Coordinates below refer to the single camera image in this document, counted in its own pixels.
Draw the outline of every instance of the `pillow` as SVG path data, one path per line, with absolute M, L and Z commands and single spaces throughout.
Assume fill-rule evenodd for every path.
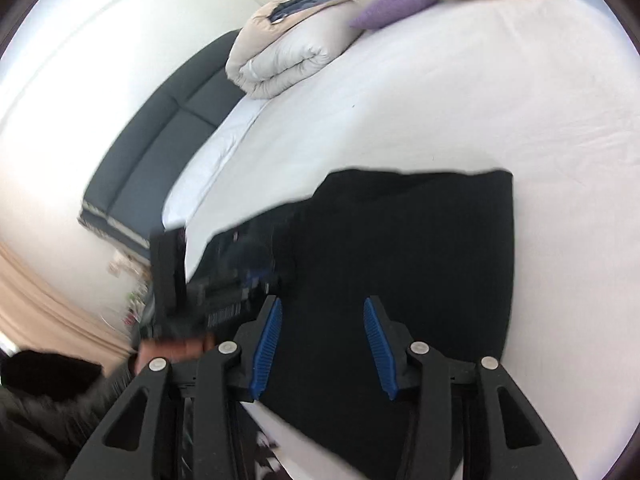
M 382 28 L 431 7 L 438 0 L 373 0 L 353 20 L 354 28 Z

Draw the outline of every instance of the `headboard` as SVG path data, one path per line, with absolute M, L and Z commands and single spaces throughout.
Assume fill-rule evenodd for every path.
M 184 63 L 145 102 L 110 147 L 89 182 L 79 222 L 148 262 L 149 235 L 191 157 L 244 92 L 226 78 L 238 31 L 226 33 Z

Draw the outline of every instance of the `beige curtain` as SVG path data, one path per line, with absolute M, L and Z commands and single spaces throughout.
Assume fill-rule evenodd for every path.
M 112 370 L 128 345 L 70 304 L 0 242 L 0 332 L 21 349 L 55 351 Z

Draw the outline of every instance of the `white wall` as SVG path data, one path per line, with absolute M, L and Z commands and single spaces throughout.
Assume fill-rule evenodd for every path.
M 0 60 L 0 238 L 90 312 L 134 283 L 78 225 L 84 189 L 127 121 L 254 0 L 43 0 Z

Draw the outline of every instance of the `dark jacket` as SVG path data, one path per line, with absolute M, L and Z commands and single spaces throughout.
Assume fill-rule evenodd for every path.
M 19 398 L 0 387 L 0 476 L 62 480 L 82 446 L 132 380 L 132 358 L 67 402 Z

